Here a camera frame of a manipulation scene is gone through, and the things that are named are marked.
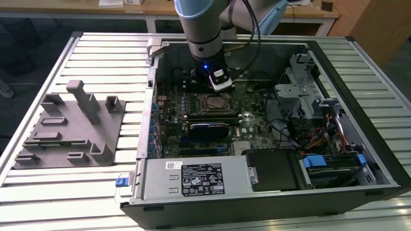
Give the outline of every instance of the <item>robotic arm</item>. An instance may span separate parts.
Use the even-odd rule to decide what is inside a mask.
[[[216,92],[228,88],[232,80],[224,58],[221,24],[249,31],[253,20],[244,0],[173,0],[189,51],[195,60],[196,79]],[[287,9],[287,0],[253,0],[249,5],[256,15],[261,35],[276,28]]]

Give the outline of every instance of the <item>power supply label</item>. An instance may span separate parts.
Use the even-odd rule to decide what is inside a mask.
[[[224,194],[221,164],[181,166],[183,196]]]

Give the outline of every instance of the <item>blue plastic clip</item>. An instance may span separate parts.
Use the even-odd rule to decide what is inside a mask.
[[[305,168],[327,166],[327,162],[322,155],[310,155],[303,159]]]
[[[128,187],[128,177],[116,179],[116,188]]]
[[[367,160],[363,154],[358,154],[358,159],[359,159],[360,165],[364,165],[367,163]]]

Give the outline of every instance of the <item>metal rail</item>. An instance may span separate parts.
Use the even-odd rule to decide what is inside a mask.
[[[128,188],[115,188],[115,179],[135,170],[144,91],[148,76],[149,38],[183,38],[177,34],[84,33],[69,40],[47,83],[17,128],[0,159],[0,230],[143,230],[123,214],[120,202],[131,197]],[[316,40],[379,133],[408,174],[411,173],[410,102],[370,60],[358,44],[346,38],[268,37],[280,40]],[[11,170],[15,155],[41,112],[44,93],[72,99],[65,84],[81,79],[84,90],[97,100],[117,95],[127,101],[116,164],[109,167]],[[331,87],[324,82],[332,96]],[[291,218],[223,224],[183,230],[410,230],[411,193],[372,202],[343,215]]]

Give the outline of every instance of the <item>orange wire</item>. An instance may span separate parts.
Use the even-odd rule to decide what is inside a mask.
[[[347,152],[347,150],[346,150],[346,137],[339,132],[336,132],[336,134],[339,135],[339,137],[342,139],[343,152]]]

